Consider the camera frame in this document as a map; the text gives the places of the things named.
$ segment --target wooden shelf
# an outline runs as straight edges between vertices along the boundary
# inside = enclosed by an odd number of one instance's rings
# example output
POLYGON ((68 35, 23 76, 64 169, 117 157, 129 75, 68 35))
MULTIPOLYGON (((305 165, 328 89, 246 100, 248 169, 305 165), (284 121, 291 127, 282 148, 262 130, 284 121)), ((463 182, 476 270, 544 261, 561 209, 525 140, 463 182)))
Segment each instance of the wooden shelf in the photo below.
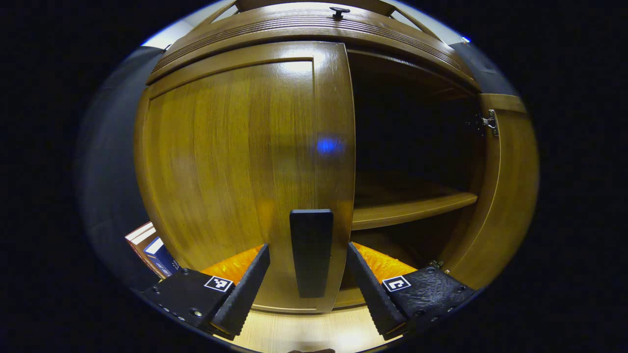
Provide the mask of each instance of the wooden shelf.
POLYGON ((385 227, 439 215, 477 200, 470 192, 401 173, 359 173, 355 180, 352 230, 385 227))

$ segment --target book spine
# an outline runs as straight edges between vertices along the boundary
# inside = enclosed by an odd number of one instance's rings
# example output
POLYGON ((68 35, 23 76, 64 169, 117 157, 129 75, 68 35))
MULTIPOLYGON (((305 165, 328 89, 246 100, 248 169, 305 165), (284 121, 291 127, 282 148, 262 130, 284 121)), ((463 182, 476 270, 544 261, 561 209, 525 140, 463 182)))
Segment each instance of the book spine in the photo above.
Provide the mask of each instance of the book spine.
POLYGON ((155 257, 158 258, 164 266, 166 266, 166 269, 170 273, 176 273, 181 268, 168 249, 166 249, 166 246, 162 246, 161 249, 155 253, 155 257))
POLYGON ((133 251, 139 256, 139 258, 142 259, 142 261, 144 261, 144 263, 148 266, 149 269, 155 272, 155 274, 159 276, 161 279, 166 278, 166 276, 159 270, 159 268, 157 268, 151 261, 148 261, 146 257, 142 256, 142 254, 139 253, 139 251, 133 246, 133 244, 131 244, 129 241, 127 242, 131 246, 131 249, 133 249, 133 251))
POLYGON ((163 274, 165 274, 167 277, 170 277, 172 275, 172 273, 168 270, 168 268, 166 267, 166 265, 164 263, 161 262, 161 260, 159 260, 156 257, 152 257, 152 256, 148 256, 148 258, 157 266, 159 267, 159 269, 161 270, 161 272, 163 272, 163 274))

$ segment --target black handle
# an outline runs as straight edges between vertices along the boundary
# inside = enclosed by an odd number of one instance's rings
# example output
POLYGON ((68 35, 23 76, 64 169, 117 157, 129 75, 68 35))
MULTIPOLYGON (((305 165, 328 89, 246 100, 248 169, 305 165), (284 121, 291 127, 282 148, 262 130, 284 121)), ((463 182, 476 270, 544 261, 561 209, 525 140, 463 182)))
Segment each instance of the black handle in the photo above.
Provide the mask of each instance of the black handle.
POLYGON ((329 259, 332 255, 332 211, 292 210, 290 233, 299 297, 325 296, 329 259))
POLYGON ((349 10, 349 9, 344 9, 344 8, 336 8, 336 7, 333 7, 333 6, 332 6, 330 9, 332 9, 332 10, 336 11, 336 13, 335 13, 335 14, 333 14, 333 18, 336 18, 336 19, 341 19, 341 18, 342 18, 342 14, 343 14, 343 13, 349 13, 349 12, 351 12, 351 10, 349 10))

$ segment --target wooden panel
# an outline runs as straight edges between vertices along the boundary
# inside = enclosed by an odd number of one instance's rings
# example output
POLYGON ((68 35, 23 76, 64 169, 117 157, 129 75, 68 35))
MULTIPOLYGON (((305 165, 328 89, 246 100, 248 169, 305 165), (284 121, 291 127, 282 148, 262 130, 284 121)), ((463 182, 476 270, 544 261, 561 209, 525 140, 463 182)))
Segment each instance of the wooden panel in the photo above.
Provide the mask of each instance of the wooden panel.
POLYGON ((312 352, 329 348, 336 353, 354 353, 397 339, 405 338, 384 340, 377 333, 369 309, 364 305, 313 315, 251 310, 240 336, 233 341, 222 340, 265 353, 312 352))
POLYGON ((423 31, 423 33, 426 33, 430 36, 432 36, 433 38, 436 38, 437 40, 443 41, 442 39, 440 39, 434 32, 432 32, 429 28, 427 28, 423 23, 421 23, 420 21, 418 21, 416 18, 410 16, 407 12, 403 11, 402 9, 396 9, 398 13, 400 13, 402 16, 404 16, 405 18, 408 19, 408 21, 412 22, 415 26, 417 26, 421 31, 423 31))
MULTIPOLYGON (((311 0, 238 0, 237 7, 240 11, 248 11, 258 9, 264 6, 283 4, 283 3, 309 3, 311 0)), ((353 6, 365 10, 372 11, 374 13, 383 14, 389 16, 395 10, 393 5, 385 3, 380 0, 339 0, 328 1, 329 3, 336 4, 340 7, 353 6)))
POLYGON ((477 196, 403 175, 358 177, 352 230, 411 222, 473 204, 477 196))
POLYGON ((367 45, 409 56, 479 91, 471 71, 455 50, 391 18, 359 8, 344 19, 332 18, 328 4, 291 3, 266 6, 226 18, 176 41, 158 62, 148 84, 195 62, 243 46, 271 41, 333 40, 367 45))
POLYGON ((534 213, 539 160, 520 98, 481 94, 482 114, 494 109, 499 137, 487 130, 482 191, 469 226, 442 253, 443 269, 471 288, 488 285, 523 241, 534 213))
POLYGON ((140 191, 182 266, 270 243, 255 305, 329 311, 352 218, 355 131, 343 44, 274 43, 217 55, 147 89, 136 129, 140 191), (325 296, 298 298, 289 213, 331 209, 325 296))
POLYGON ((192 28, 190 33, 194 32, 194 31, 197 31, 199 28, 202 29, 203 27, 207 26, 208 24, 214 22, 218 17, 220 17, 221 14, 225 13, 225 11, 230 9, 235 4, 236 4, 236 2, 232 1, 229 4, 226 4, 225 6, 221 7, 220 9, 218 9, 218 11, 212 13, 207 18, 205 18, 201 23, 197 24, 194 28, 192 28))

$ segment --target door knob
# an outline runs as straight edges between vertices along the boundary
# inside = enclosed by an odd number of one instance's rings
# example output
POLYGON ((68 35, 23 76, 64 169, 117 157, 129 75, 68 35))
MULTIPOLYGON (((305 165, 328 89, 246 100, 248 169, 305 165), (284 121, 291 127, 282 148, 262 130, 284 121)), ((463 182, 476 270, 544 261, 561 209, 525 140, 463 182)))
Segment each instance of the door knob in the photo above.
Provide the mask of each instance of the door knob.
POLYGON ((349 10, 349 9, 344 9, 344 8, 336 8, 336 7, 333 7, 333 6, 332 6, 330 9, 332 9, 332 10, 336 11, 336 13, 335 13, 335 14, 333 14, 333 18, 335 18, 335 19, 342 19, 342 14, 343 14, 343 13, 349 13, 349 12, 351 12, 351 10, 349 10))

